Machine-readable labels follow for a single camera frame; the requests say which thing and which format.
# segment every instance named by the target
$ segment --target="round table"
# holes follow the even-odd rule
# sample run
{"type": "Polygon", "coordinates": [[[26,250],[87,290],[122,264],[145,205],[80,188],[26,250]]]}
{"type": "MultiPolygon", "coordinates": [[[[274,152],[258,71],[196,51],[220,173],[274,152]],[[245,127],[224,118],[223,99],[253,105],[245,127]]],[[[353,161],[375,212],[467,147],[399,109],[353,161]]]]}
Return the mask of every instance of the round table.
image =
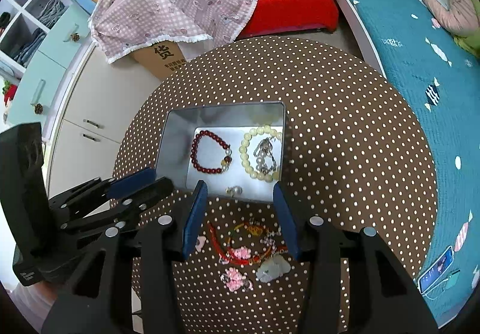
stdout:
{"type": "MultiPolygon", "coordinates": [[[[289,37],[241,40],[185,64],[145,102],[121,144],[113,176],[155,167],[167,112],[194,105],[282,100],[292,138],[284,159],[287,186],[304,205],[335,226],[373,226],[415,277],[426,257],[436,219],[433,158],[414,113],[381,74],[342,50],[289,37]]],[[[237,145],[232,157],[239,161],[237,145]]],[[[177,191],[142,214],[140,226],[168,212],[189,193],[177,191]]],[[[309,265],[284,254],[291,270],[269,283],[256,280],[259,265],[219,262],[207,221],[225,248],[227,234],[254,218],[277,230],[269,204],[210,197],[201,236],[206,242],[185,263],[174,264],[178,303],[186,330],[195,333],[296,332],[309,265]],[[220,279],[239,269],[253,290],[230,291],[220,279]]],[[[234,247],[265,251],[243,227],[234,247]]],[[[339,331],[347,328],[348,262],[342,260],[339,331]]],[[[139,292],[139,261],[133,287],[139,292]]]]}

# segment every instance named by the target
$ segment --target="teal bedspread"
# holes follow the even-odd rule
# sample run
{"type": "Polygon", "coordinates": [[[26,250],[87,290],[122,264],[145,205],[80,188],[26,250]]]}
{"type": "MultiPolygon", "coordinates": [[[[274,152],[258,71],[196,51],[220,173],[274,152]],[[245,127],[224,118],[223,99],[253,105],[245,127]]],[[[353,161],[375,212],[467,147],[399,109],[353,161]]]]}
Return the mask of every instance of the teal bedspread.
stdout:
{"type": "Polygon", "coordinates": [[[480,276],[480,65],[420,0],[350,2],[387,79],[420,121],[435,161],[438,214],[423,268],[452,245],[454,262],[440,281],[460,269],[456,284],[424,297],[441,325],[465,304],[480,276]]]}

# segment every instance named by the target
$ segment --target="metal box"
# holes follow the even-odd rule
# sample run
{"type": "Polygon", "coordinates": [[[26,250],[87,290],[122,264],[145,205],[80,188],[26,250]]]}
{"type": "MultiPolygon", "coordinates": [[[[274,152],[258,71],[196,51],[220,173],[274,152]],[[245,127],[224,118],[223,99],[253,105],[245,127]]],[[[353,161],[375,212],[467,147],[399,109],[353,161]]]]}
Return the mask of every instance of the metal box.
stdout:
{"type": "MultiPolygon", "coordinates": [[[[204,180],[208,192],[214,196],[229,197],[226,188],[241,186],[242,193],[235,199],[245,201],[271,202],[275,181],[267,183],[253,179],[246,173],[240,159],[239,147],[243,135],[251,128],[269,125],[282,133],[282,140],[273,141],[272,153],[280,167],[284,157],[286,107],[281,101],[248,102],[173,109],[166,116],[165,127],[160,140],[157,156],[157,178],[170,178],[177,189],[193,190],[198,180],[204,180]],[[200,130],[208,129],[220,136],[232,150],[232,162],[222,174],[207,174],[196,170],[191,163],[191,145],[200,130]]],[[[254,150],[267,135],[257,135],[248,147],[249,161],[256,166],[254,150]]],[[[206,168],[217,168],[225,157],[225,150],[211,138],[200,141],[197,153],[198,163],[206,168]]]]}

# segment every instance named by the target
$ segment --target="floor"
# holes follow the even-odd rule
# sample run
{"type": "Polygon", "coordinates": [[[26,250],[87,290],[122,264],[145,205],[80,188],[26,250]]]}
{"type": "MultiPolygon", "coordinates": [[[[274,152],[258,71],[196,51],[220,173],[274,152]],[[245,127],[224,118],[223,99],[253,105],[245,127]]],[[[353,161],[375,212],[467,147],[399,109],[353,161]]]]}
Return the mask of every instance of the floor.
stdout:
{"type": "Polygon", "coordinates": [[[322,43],[327,43],[331,46],[340,48],[345,52],[351,53],[352,55],[363,59],[360,48],[353,36],[353,32],[350,28],[349,23],[347,23],[342,12],[340,12],[340,17],[338,19],[338,27],[335,32],[328,32],[326,30],[306,30],[303,32],[288,32],[277,34],[277,36],[294,36],[299,38],[306,38],[309,40],[320,41],[322,43]]]}

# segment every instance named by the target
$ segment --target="black printed character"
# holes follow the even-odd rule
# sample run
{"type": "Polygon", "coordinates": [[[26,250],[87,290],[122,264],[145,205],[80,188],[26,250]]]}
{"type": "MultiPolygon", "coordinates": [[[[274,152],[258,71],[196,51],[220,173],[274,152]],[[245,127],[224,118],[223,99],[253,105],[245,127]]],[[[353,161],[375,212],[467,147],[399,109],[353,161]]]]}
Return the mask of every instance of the black printed character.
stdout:
{"type": "Polygon", "coordinates": [[[167,59],[169,56],[173,56],[173,54],[169,51],[169,47],[166,45],[155,47],[154,51],[155,53],[159,54],[163,60],[167,59]]]}

